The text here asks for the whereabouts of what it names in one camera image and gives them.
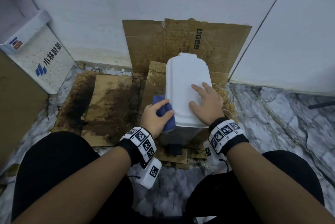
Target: wristband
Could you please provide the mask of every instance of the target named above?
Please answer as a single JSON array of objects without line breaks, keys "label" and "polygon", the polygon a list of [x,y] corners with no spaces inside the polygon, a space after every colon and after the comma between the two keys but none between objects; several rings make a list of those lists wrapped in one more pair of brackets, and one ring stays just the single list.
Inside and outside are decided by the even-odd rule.
[{"label": "wristband", "polygon": [[249,140],[243,135],[244,131],[232,119],[218,118],[209,128],[211,133],[208,140],[216,154],[221,152],[226,155],[233,146],[242,142],[249,143]]},{"label": "wristband", "polygon": [[132,165],[140,162],[143,168],[146,167],[157,150],[150,132],[141,127],[134,127],[123,135],[118,146],[128,152]]}]

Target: blue cloth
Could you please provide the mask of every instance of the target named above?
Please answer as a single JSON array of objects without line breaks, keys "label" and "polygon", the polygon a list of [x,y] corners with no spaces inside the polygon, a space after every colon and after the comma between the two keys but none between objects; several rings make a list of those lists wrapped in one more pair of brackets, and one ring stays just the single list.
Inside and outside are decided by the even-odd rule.
[{"label": "blue cloth", "polygon": [[[164,95],[154,95],[153,99],[152,99],[152,104],[156,104],[156,103],[158,103],[162,100],[165,100]],[[161,107],[159,110],[156,111],[156,115],[159,116],[159,117],[162,117],[169,110],[172,110],[172,106],[168,102],[167,104],[165,104],[163,107]],[[162,133],[172,131],[174,129],[175,125],[176,125],[176,120],[175,120],[174,115],[173,115],[170,118],[170,120],[165,124],[165,126],[162,130]]]}]

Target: leg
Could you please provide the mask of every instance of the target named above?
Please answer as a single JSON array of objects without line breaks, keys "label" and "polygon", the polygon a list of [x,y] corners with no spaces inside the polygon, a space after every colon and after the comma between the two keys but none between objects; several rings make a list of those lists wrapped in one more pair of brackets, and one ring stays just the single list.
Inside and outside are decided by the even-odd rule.
[{"label": "leg", "polygon": [[[324,205],[320,182],[304,159],[283,150],[266,152],[263,156],[293,178]],[[236,208],[241,210],[241,214],[233,217],[234,222],[253,220],[261,223],[234,172],[231,171],[205,177],[188,199],[185,214],[192,217],[218,216],[210,223],[219,223],[226,220],[231,213],[236,213]]]},{"label": "leg", "polygon": [[[12,221],[38,198],[61,181],[85,167],[99,155],[80,136],[70,132],[51,133],[31,147],[23,158],[16,178]],[[115,221],[129,216],[133,187],[124,177],[92,222]]]}]

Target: right hand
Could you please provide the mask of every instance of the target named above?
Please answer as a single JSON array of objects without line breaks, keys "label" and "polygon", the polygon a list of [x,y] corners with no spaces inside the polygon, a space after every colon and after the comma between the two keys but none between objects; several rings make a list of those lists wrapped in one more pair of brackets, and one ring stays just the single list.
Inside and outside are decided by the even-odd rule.
[{"label": "right hand", "polygon": [[210,126],[216,119],[224,117],[222,110],[224,100],[213,88],[205,82],[202,83],[205,90],[197,85],[191,86],[200,95],[202,102],[198,106],[194,101],[191,101],[189,106],[201,122]]}]

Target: hand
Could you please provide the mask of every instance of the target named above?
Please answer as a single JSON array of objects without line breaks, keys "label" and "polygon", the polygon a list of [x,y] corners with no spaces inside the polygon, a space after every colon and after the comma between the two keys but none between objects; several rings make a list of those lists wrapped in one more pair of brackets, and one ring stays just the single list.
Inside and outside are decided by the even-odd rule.
[{"label": "hand", "polygon": [[166,112],[165,115],[162,117],[156,115],[156,111],[168,102],[169,99],[165,99],[154,105],[148,105],[144,109],[140,122],[140,127],[147,129],[151,133],[153,139],[156,139],[160,135],[164,128],[164,125],[173,116],[174,112],[172,110]]},{"label": "hand", "polygon": [[216,119],[224,117],[222,106],[224,100],[217,92],[211,88],[207,83],[203,82],[202,89],[197,85],[191,85],[201,97],[201,105],[198,106],[194,101],[189,103],[192,112],[202,121],[205,125],[210,126]]}]

